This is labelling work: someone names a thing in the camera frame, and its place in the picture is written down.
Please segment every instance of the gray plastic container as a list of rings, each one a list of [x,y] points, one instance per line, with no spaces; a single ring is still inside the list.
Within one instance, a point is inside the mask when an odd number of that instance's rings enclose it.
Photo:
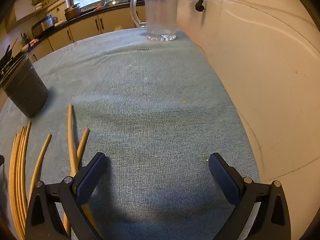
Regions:
[[[27,53],[19,57],[6,71],[0,86],[29,118],[40,111],[48,97],[48,89],[38,76]]]

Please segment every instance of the bundle of chopsticks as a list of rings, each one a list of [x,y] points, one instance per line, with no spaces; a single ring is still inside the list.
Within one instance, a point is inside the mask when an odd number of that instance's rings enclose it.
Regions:
[[[85,143],[88,138],[89,129],[84,128],[82,137],[79,143],[79,147],[76,151],[74,134],[73,134],[73,115],[72,115],[72,105],[68,105],[68,123],[67,123],[67,141],[68,141],[68,151],[69,151],[69,161],[71,173],[70,176],[74,177],[79,169],[79,163],[84,152]],[[16,228],[17,234],[20,240],[25,239],[25,228],[26,228],[26,219],[28,204],[32,191],[36,185],[38,174],[44,154],[48,148],[52,135],[49,134],[42,146],[40,151],[34,172],[32,174],[28,201],[26,196],[26,185],[25,185],[25,164],[26,164],[26,152],[27,144],[30,133],[31,122],[28,123],[27,127],[22,127],[20,132],[15,135],[11,151],[11,159],[9,166],[9,203],[11,214],[13,218],[13,223]],[[98,231],[97,225],[93,219],[93,216],[90,212],[88,204],[81,206],[82,210],[88,217],[90,223]],[[63,216],[63,225],[70,236],[70,223],[64,214]]]
[[[25,165],[26,165],[26,153],[27,144],[30,133],[31,122],[28,123],[27,127],[22,127],[20,132],[15,135],[10,158],[9,166],[9,203],[10,210],[13,218],[14,226],[17,230],[20,240],[24,240],[26,218],[27,218],[27,196],[26,196],[26,184],[25,184]],[[36,184],[40,165],[44,156],[45,151],[49,145],[51,134],[47,136],[47,139],[41,149],[38,157],[36,167],[34,169],[32,180],[30,184],[28,200],[32,190]]]

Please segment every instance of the glass mug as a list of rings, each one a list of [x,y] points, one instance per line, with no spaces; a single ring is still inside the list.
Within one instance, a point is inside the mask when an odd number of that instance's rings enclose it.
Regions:
[[[138,27],[147,27],[151,41],[172,41],[176,38],[178,0],[144,0],[147,22],[141,22],[136,12],[137,0],[130,2],[130,14]]]

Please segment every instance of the cabinet handle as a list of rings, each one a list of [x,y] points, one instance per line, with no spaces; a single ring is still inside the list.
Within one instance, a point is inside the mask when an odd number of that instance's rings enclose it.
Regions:
[[[98,22],[97,22],[97,20],[95,20],[96,21],[96,26],[97,26],[97,30],[99,30],[99,27],[98,27]]]
[[[102,18],[100,18],[100,22],[101,22],[101,28],[102,28],[102,30],[104,30],[103,23],[102,23]]]
[[[67,33],[68,33],[69,40],[71,41],[71,38],[70,38],[70,35],[69,35],[69,30],[67,30]]]

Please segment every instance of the electrical cord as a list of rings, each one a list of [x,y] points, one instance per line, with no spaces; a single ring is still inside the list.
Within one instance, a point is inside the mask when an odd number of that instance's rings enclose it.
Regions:
[[[196,10],[198,12],[203,12],[204,11],[204,6],[202,5],[203,3],[203,0],[199,0],[197,3],[196,3]]]

